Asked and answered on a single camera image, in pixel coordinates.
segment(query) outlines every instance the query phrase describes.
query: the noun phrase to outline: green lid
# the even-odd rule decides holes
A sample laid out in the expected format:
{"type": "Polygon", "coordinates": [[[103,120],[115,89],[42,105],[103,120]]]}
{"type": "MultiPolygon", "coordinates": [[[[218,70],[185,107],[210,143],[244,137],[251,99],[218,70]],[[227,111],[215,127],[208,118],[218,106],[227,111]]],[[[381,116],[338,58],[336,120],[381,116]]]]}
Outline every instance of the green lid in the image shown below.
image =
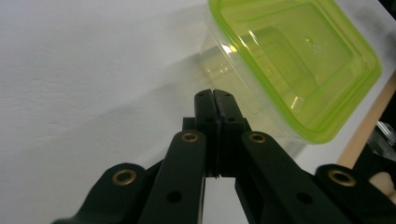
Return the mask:
{"type": "Polygon", "coordinates": [[[209,0],[282,117],[312,143],[333,139],[381,74],[369,44],[331,0],[209,0]]]}

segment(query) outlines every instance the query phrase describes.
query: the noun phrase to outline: white table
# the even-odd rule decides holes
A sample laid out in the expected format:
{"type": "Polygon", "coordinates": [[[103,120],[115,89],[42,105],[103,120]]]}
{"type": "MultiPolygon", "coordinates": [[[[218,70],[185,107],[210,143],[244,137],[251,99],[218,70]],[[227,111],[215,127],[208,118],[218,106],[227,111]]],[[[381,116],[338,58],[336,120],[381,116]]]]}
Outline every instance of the white table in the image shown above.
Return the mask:
{"type": "MultiPolygon", "coordinates": [[[[335,163],[396,68],[396,22],[374,0],[338,0],[383,75],[330,143],[300,146],[308,172],[335,163]]],[[[0,218],[73,216],[109,167],[163,158],[193,95],[203,0],[0,3],[0,218]]],[[[247,223],[233,181],[206,181],[204,223],[247,223]]]]}

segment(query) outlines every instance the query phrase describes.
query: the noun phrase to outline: transparent container body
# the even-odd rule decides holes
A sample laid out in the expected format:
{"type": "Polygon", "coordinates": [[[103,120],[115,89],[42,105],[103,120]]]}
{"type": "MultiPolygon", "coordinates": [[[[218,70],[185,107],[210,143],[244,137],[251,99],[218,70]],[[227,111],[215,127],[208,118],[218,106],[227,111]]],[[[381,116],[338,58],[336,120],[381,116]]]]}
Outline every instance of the transparent container body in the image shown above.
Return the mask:
{"type": "Polygon", "coordinates": [[[334,1],[208,5],[206,21],[220,50],[214,56],[216,45],[204,47],[209,78],[237,91],[249,114],[269,114],[295,141],[333,139],[381,74],[375,53],[334,1]]]}

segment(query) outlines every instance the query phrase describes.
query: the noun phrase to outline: metal object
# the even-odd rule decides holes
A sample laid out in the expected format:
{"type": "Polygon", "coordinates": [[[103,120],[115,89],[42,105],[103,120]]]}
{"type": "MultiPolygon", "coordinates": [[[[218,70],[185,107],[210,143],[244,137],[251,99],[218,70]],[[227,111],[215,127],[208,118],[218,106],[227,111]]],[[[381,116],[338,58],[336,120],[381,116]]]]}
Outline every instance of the metal object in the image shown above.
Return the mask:
{"type": "Polygon", "coordinates": [[[301,170],[268,134],[253,132],[233,96],[195,95],[163,161],[107,170],[78,213],[56,224],[201,223],[206,177],[235,178],[249,223],[396,223],[396,207],[357,173],[301,170]]]}

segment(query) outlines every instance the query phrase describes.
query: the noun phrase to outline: clear plastic container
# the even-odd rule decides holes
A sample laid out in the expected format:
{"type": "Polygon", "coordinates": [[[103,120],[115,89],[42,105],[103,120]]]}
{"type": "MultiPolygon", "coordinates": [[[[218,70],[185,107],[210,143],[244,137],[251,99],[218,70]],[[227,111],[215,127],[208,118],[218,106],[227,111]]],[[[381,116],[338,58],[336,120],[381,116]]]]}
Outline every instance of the clear plastic container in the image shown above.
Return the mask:
{"type": "Polygon", "coordinates": [[[261,131],[326,143],[381,74],[375,53],[333,1],[208,5],[201,65],[261,131]]]}

